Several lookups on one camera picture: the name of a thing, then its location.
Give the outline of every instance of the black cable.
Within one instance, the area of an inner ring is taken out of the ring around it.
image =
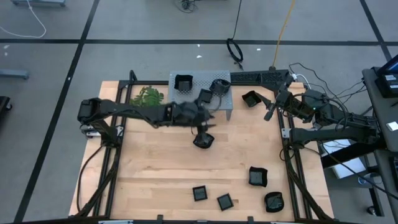
[[[307,149],[307,150],[309,150],[309,151],[312,151],[312,152],[318,154],[318,156],[321,156],[321,154],[320,154],[319,152],[317,152],[316,150],[314,150],[314,149],[310,149],[310,148],[307,148],[307,147],[304,147],[304,149]]]
[[[379,130],[379,133],[381,133],[379,119],[377,118],[377,115],[376,115],[376,112],[375,112],[374,108],[373,108],[373,111],[372,111],[372,117],[376,119],[377,129]]]
[[[397,105],[398,105],[398,101],[395,102],[395,103],[393,103],[393,104],[391,104],[391,107],[395,107],[395,106],[397,106]]]
[[[285,160],[285,159],[283,159],[282,158],[282,151],[284,150],[284,148],[282,148],[280,151],[279,151],[279,159],[281,159],[282,161],[290,161],[293,157],[294,157],[294,152],[293,152],[293,154],[292,154],[292,156],[290,156],[287,160]]]
[[[325,92],[325,94],[327,95],[327,93],[326,93],[326,90],[325,90],[325,88],[323,87],[323,86],[321,86],[321,85],[317,85],[317,84],[314,84],[314,83],[308,83],[309,85],[314,85],[314,86],[317,86],[317,87],[320,87],[320,88],[322,88],[322,90]]]
[[[216,96],[218,97],[218,105],[217,105],[216,109],[211,111],[210,114],[217,112],[221,107],[221,102],[223,101],[223,96],[222,95],[216,95]]]
[[[374,182],[370,181],[369,179],[365,178],[364,176],[358,174],[357,172],[353,171],[351,168],[349,168],[348,166],[346,166],[345,164],[343,164],[342,162],[340,162],[339,160],[337,160],[334,156],[332,156],[327,150],[325,150],[326,153],[330,156],[331,159],[333,159],[335,162],[337,162],[338,164],[342,165],[343,167],[347,168],[349,171],[351,171],[354,175],[358,176],[359,178],[365,180],[366,182],[368,182],[369,184],[371,184],[373,187],[381,190],[382,192],[384,192],[386,195],[398,200],[398,197],[393,195],[392,193],[382,189],[381,187],[377,186]]]
[[[192,13],[194,10],[198,9],[198,6],[195,4],[196,0],[176,0],[174,1],[175,7],[184,13]]]
[[[355,83],[353,86],[351,86],[350,88],[348,88],[348,89],[346,89],[346,90],[343,90],[341,93],[339,93],[339,94],[337,94],[337,95],[341,95],[341,94],[343,94],[345,91],[348,91],[348,90],[350,90],[350,89],[354,88],[356,85],[358,85],[358,84],[361,84],[362,82],[363,82],[363,81],[361,80],[361,81],[359,81],[359,82]]]
[[[323,79],[321,79],[313,69],[307,68],[306,66],[302,65],[300,62],[296,62],[296,63],[292,63],[292,64],[289,65],[289,68],[290,68],[290,70],[291,70],[293,73],[295,73],[295,72],[294,72],[293,69],[292,69],[292,65],[300,65],[300,66],[303,67],[304,69],[313,72],[314,75],[316,76],[316,78],[319,79],[320,81],[322,81],[322,82],[325,84],[326,89],[327,89],[331,94],[333,94],[333,96],[335,96],[335,97],[337,98],[336,94],[333,93],[333,92],[329,89],[329,86],[328,86],[327,82],[324,81]]]
[[[341,124],[341,122],[344,120],[344,118],[341,118],[338,122],[337,122],[337,124],[336,124],[336,126],[335,126],[335,131],[337,131],[337,128],[338,128],[338,126]]]
[[[80,212],[80,205],[79,205],[79,201],[80,201],[80,186],[81,186],[81,177],[83,175],[83,171],[86,168],[88,162],[94,158],[95,155],[97,155],[100,150],[103,148],[104,146],[100,146],[87,160],[86,162],[83,164],[83,167],[81,168],[80,174],[79,174],[79,179],[77,181],[77,193],[76,193],[76,207],[77,210]]]
[[[344,98],[344,97],[347,97],[347,96],[355,95],[355,94],[357,94],[357,93],[361,93],[361,92],[363,92],[363,91],[366,91],[367,89],[363,90],[364,87],[365,87],[365,85],[363,85],[359,90],[356,90],[356,91],[353,92],[353,93],[350,93],[350,94],[347,94],[347,95],[343,95],[343,96],[339,96],[338,98],[341,99],[341,98]]]
[[[344,113],[344,125],[343,125],[343,128],[341,129],[341,131],[344,131],[344,130],[346,129],[346,127],[347,127],[347,120],[348,120],[348,117],[347,117],[347,113],[348,113],[347,107],[344,105],[344,103],[340,104],[340,102],[338,102],[338,101],[335,100],[335,99],[329,98],[328,100],[337,103],[337,104],[341,107],[341,109],[343,110],[343,113]]]
[[[363,91],[366,91],[366,90],[362,90],[364,87],[365,87],[365,85],[363,85],[359,90],[357,90],[356,92],[354,92],[354,93],[352,93],[352,94],[342,96],[342,97],[349,96],[349,97],[344,101],[343,104],[347,103],[347,101],[348,101],[351,97],[353,97],[353,95],[355,95],[355,94],[357,94],[357,93],[361,93],[361,92],[363,92]]]
[[[235,38],[236,27],[238,26],[239,14],[241,13],[241,5],[242,5],[242,0],[240,0],[239,2],[239,9],[238,9],[238,15],[236,16],[234,35],[232,36],[232,38],[226,39],[226,46],[228,48],[229,54],[234,59],[235,64],[238,64],[239,68],[243,70],[243,66],[241,65],[241,63],[243,62],[243,53],[239,45],[233,40]],[[236,50],[238,51],[239,58],[232,51],[230,44],[233,44],[235,46]]]
[[[297,116],[291,115],[289,113],[287,115],[285,115],[285,110],[282,111],[282,116],[284,116],[285,118],[295,118],[295,117],[297,117]]]
[[[312,152],[318,154],[318,156],[321,156],[321,154],[320,154],[319,152],[315,151],[314,149],[310,149],[310,148],[307,148],[307,147],[304,147],[304,149],[307,149],[307,150],[309,150],[309,151],[312,151]],[[283,150],[284,150],[284,149],[281,149],[281,150],[279,151],[279,159],[281,159],[281,160],[284,161],[284,162],[285,162],[285,161],[289,162],[290,160],[292,160],[293,157],[295,156],[295,151],[293,151],[293,154],[292,154],[287,160],[285,160],[285,159],[282,158],[282,151],[283,151]]]

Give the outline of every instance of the wooden tabletop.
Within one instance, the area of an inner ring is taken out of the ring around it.
[[[103,82],[99,97],[115,100],[117,87],[118,82]],[[142,87],[133,86],[132,98]],[[153,87],[167,100],[167,85]],[[231,89],[234,107],[231,120],[226,120],[223,111],[215,113],[216,118],[211,123],[217,126],[208,131],[215,141],[209,149],[193,145],[195,137],[190,128],[153,129],[145,121],[127,120],[112,219],[154,220],[162,214],[165,220],[245,221],[248,216],[253,216],[255,221],[294,220],[285,163],[279,159],[282,143],[277,115],[264,121],[265,106],[259,104],[248,108],[241,98],[255,90],[274,100],[273,92],[259,86],[232,86]],[[302,83],[293,83],[290,91],[296,94],[305,90]],[[299,119],[295,120],[295,125],[297,128],[310,127]],[[99,145],[99,138],[87,142],[82,164]],[[307,147],[318,150],[314,142]],[[85,169],[80,206],[98,186],[103,155],[104,149]],[[326,214],[333,217],[319,155],[307,150],[301,150],[301,155],[308,191]],[[268,170],[267,187],[248,184],[251,166]],[[194,202],[192,188],[201,185],[206,186],[208,199]],[[274,191],[282,192],[285,207],[280,212],[267,213],[264,196]],[[222,212],[216,198],[227,193],[233,199],[234,207]],[[297,195],[300,214],[304,217],[301,194]],[[100,214],[104,213],[107,196],[105,190]],[[70,214],[76,212],[75,193]]]

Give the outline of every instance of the power cord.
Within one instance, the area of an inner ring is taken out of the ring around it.
[[[195,4],[196,0],[176,0],[174,1],[175,7],[184,13],[192,13],[196,9],[198,9],[198,6]]]
[[[40,19],[36,16],[35,12],[33,11],[32,6],[30,6],[29,0],[26,0],[26,2],[27,2],[27,4],[28,4],[29,9],[30,9],[30,11],[32,12],[33,16],[37,19],[37,21],[40,23],[40,25],[42,25],[42,27],[43,27],[43,29],[44,29],[43,34],[40,35],[40,36],[19,35],[19,34],[15,34],[15,33],[13,33],[13,32],[9,32],[8,30],[6,30],[5,28],[3,28],[3,27],[1,27],[1,26],[0,26],[0,29],[3,30],[4,32],[8,33],[8,34],[11,34],[11,35],[14,35],[14,36],[17,36],[17,37],[42,38],[42,37],[45,35],[45,33],[47,33],[47,29],[46,29],[45,26],[43,25],[42,21],[40,21]]]
[[[304,149],[306,149],[306,150],[309,150],[309,151],[312,151],[312,152],[314,152],[314,153],[316,153],[318,156],[321,156],[321,154],[319,153],[319,152],[317,152],[316,150],[314,150],[314,149],[310,149],[310,148],[307,148],[307,147],[304,147]],[[295,151],[293,152],[293,154],[288,158],[288,159],[283,159],[282,158],[282,151],[283,151],[284,149],[282,148],[280,151],[279,151],[279,159],[281,159],[282,161],[284,161],[284,162],[289,162],[290,160],[292,160],[293,159],[293,157],[295,156]]]
[[[120,137],[120,135],[121,135],[123,132],[124,132],[124,128],[123,128],[123,130],[122,130],[121,132],[119,132],[118,137]],[[80,170],[80,173],[79,173],[78,182],[77,182],[77,190],[76,190],[76,191],[77,191],[77,193],[76,193],[76,208],[77,208],[78,212],[81,211],[81,210],[80,210],[80,203],[79,203],[79,201],[80,201],[81,177],[83,176],[83,172],[84,172],[84,170],[86,169],[86,166],[87,166],[88,162],[89,162],[90,160],[92,160],[92,158],[94,158],[95,155],[97,155],[103,147],[104,147],[104,146],[100,146],[100,147],[99,147],[99,148],[86,160],[86,162],[83,164],[83,167],[81,167],[81,170]]]
[[[309,87],[310,90],[312,90],[310,83],[308,82],[307,78],[305,78],[305,76],[303,76],[302,74],[292,74],[293,79],[296,80],[297,77],[303,77],[305,80],[305,83],[307,84],[307,86]]]
[[[286,27],[287,21],[289,20],[290,14],[292,13],[292,10],[293,10],[293,7],[294,7],[294,3],[295,3],[295,0],[292,0],[292,4],[290,5],[290,9],[289,9],[289,11],[287,13],[284,25],[282,26],[282,29],[280,30],[280,33],[279,33],[278,43],[276,44],[276,49],[275,49],[274,61],[272,62],[272,67],[273,68],[275,68],[275,63],[276,63],[276,58],[278,56],[280,40],[282,38],[282,35],[284,34],[285,27]]]
[[[365,87],[365,85],[363,85],[359,90],[357,90],[357,91],[354,92],[354,93],[351,93],[351,94],[345,95],[345,96],[341,96],[340,98],[349,96],[349,97],[343,102],[343,104],[345,104],[351,97],[353,97],[353,95],[355,95],[355,94],[357,94],[357,93],[361,93],[361,92],[363,92],[363,91],[366,91],[367,89],[362,90],[364,87]]]
[[[355,83],[353,86],[349,87],[349,88],[348,88],[348,89],[346,89],[346,90],[343,90],[341,93],[339,93],[339,94],[337,94],[337,95],[341,95],[341,94],[343,94],[345,91],[348,91],[348,90],[350,90],[350,89],[354,88],[356,85],[358,85],[358,84],[360,84],[360,83],[362,83],[362,82],[363,82],[363,81],[361,80],[361,81],[359,81],[359,82]]]
[[[311,85],[313,85],[313,86],[320,87],[320,88],[323,90],[323,92],[325,93],[325,95],[327,96],[326,90],[325,90],[325,88],[324,88],[323,86],[317,85],[317,84],[314,84],[314,83],[308,83],[308,84],[311,84]]]
[[[304,68],[304,69],[306,69],[306,70],[308,70],[308,71],[313,72],[314,75],[315,75],[315,77],[316,77],[317,79],[319,79],[321,82],[323,82],[323,83],[325,84],[325,86],[326,86],[326,89],[334,96],[334,98],[336,98],[336,99],[340,102],[340,103],[338,103],[338,104],[339,104],[339,107],[342,108],[342,109],[345,108],[345,111],[348,111],[347,107],[343,104],[343,102],[337,97],[337,95],[336,95],[335,93],[333,93],[333,92],[330,90],[330,88],[329,88],[327,82],[324,81],[323,79],[321,79],[321,78],[317,75],[316,71],[314,71],[314,69],[307,68],[306,66],[302,65],[300,62],[296,62],[296,63],[292,63],[292,64],[289,65],[289,68],[290,68],[290,70],[292,71],[292,73],[295,73],[295,72],[293,71],[293,68],[292,68],[293,65],[300,65],[302,68]]]
[[[243,66],[241,65],[241,63],[243,62],[243,53],[242,53],[242,50],[239,47],[239,45],[234,41],[235,33],[236,33],[236,27],[238,26],[238,21],[239,21],[239,15],[241,13],[241,5],[242,5],[242,0],[240,0],[240,2],[239,2],[239,9],[238,9],[238,15],[236,16],[234,35],[232,36],[232,38],[226,39],[226,47],[228,48],[229,54],[234,59],[235,64],[238,64],[239,68],[241,70],[243,70]],[[236,50],[238,51],[239,58],[232,51],[230,44],[233,44],[235,46]]]

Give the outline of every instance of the leafy green vegetable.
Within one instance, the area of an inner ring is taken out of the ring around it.
[[[142,87],[139,95],[130,100],[130,104],[136,106],[157,106],[161,104],[163,99],[163,93],[159,93],[159,91],[152,88],[152,86],[147,86]]]

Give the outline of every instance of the gray floor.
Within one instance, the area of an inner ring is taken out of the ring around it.
[[[395,0],[366,0],[386,41],[398,41],[392,15]],[[46,39],[79,39],[93,0],[68,0],[66,8],[34,6],[47,27]],[[289,1],[243,1],[236,39],[276,40]],[[226,39],[233,34],[238,0],[198,1],[198,10],[184,14],[164,0],[101,0],[89,39]],[[0,26],[18,34],[40,35],[41,27],[25,6],[0,2]],[[0,39],[14,38],[0,31]],[[377,41],[359,0],[297,1],[284,40]],[[0,129],[0,223],[12,222],[53,115],[77,45],[0,44],[0,68],[30,71],[29,80],[0,79],[0,95],[12,98],[11,113]],[[275,45],[241,45],[245,70],[267,70]],[[398,47],[389,47],[391,55]],[[361,79],[361,70],[386,62],[380,46],[282,45],[277,68],[301,62],[317,71],[334,92]],[[106,45],[86,44],[50,143],[25,221],[65,218],[72,201],[86,139],[76,120],[82,99],[98,95],[103,80],[126,79],[133,69],[140,80],[166,80],[171,70],[231,70],[239,68],[225,45]],[[310,83],[321,85],[300,67]],[[346,104],[360,113],[370,106],[366,92]],[[326,170],[328,183],[337,183]],[[384,195],[386,217],[365,212],[371,200],[367,189],[330,184],[336,218],[347,222],[392,223]]]

